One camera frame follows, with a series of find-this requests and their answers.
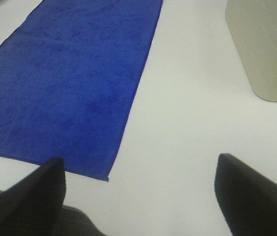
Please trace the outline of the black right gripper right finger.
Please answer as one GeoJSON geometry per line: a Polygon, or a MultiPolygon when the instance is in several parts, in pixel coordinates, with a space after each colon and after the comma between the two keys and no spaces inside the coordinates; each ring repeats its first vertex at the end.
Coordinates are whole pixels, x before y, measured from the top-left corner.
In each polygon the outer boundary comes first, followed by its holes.
{"type": "Polygon", "coordinates": [[[277,236],[277,184],[229,153],[218,157],[215,195],[234,236],[277,236]]]}

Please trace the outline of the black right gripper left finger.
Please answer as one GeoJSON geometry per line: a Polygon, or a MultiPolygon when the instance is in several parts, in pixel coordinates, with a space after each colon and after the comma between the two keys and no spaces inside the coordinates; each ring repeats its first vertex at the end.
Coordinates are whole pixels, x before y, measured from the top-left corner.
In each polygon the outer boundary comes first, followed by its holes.
{"type": "Polygon", "coordinates": [[[50,236],[65,193],[64,160],[52,158],[0,193],[0,236],[50,236]]]}

